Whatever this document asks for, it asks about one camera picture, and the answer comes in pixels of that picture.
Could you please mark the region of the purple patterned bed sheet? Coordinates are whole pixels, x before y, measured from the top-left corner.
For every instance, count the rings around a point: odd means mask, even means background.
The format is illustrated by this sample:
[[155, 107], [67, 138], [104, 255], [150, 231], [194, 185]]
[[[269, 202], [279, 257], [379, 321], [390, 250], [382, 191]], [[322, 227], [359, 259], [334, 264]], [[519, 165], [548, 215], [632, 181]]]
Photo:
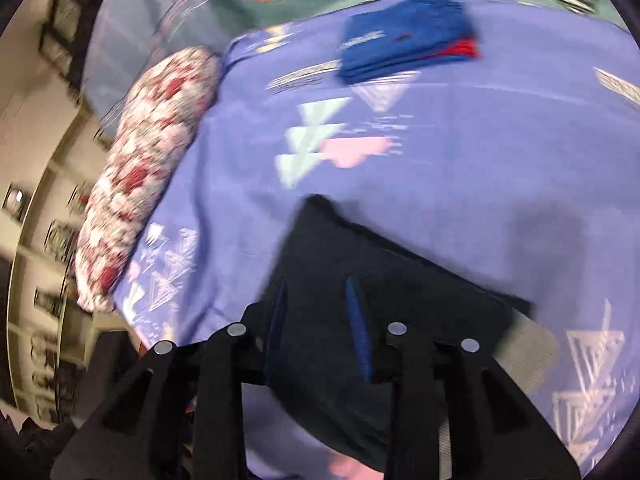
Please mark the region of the purple patterned bed sheet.
[[533, 400], [582, 472], [639, 399], [639, 49], [559, 10], [463, 0], [480, 56], [349, 86], [351, 10], [229, 44], [213, 107], [114, 291], [147, 344], [255, 301], [304, 197], [531, 301], [559, 345]]

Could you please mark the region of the plaid purple sheet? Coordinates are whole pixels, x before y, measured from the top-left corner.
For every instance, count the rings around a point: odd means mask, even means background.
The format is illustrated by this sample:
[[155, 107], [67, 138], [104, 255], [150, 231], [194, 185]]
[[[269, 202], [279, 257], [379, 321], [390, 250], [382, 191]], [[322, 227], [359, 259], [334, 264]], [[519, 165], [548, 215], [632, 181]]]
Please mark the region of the plaid purple sheet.
[[81, 91], [113, 140], [129, 90], [150, 67], [187, 47], [221, 54], [246, 21], [232, 0], [103, 0]]

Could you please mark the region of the dark navy pants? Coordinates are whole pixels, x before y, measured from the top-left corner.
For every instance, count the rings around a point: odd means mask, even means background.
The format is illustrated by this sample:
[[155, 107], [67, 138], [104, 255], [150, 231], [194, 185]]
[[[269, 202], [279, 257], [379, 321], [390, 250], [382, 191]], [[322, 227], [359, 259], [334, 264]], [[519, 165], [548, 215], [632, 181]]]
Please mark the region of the dark navy pants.
[[475, 341], [532, 393], [560, 352], [533, 313], [528, 301], [409, 252], [311, 195], [244, 318], [285, 411], [329, 448], [380, 471], [392, 419], [390, 326], [436, 344]]

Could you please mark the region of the floral bolster pillow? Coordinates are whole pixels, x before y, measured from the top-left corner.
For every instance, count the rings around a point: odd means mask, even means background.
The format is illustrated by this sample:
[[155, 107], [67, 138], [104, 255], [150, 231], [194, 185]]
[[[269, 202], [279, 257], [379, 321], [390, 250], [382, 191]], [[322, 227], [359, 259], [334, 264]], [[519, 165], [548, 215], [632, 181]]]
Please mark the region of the floral bolster pillow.
[[192, 47], [149, 68], [130, 89], [77, 239], [82, 310], [114, 310], [111, 290], [213, 102], [219, 79], [218, 58]]

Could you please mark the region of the blue folded garment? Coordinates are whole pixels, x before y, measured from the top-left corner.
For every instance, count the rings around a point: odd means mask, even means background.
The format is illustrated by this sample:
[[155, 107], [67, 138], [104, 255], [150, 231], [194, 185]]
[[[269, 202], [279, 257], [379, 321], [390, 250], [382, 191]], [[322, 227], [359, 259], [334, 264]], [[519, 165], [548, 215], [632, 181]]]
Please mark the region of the blue folded garment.
[[405, 0], [347, 21], [338, 76], [346, 84], [361, 84], [477, 57], [475, 30], [462, 3]]

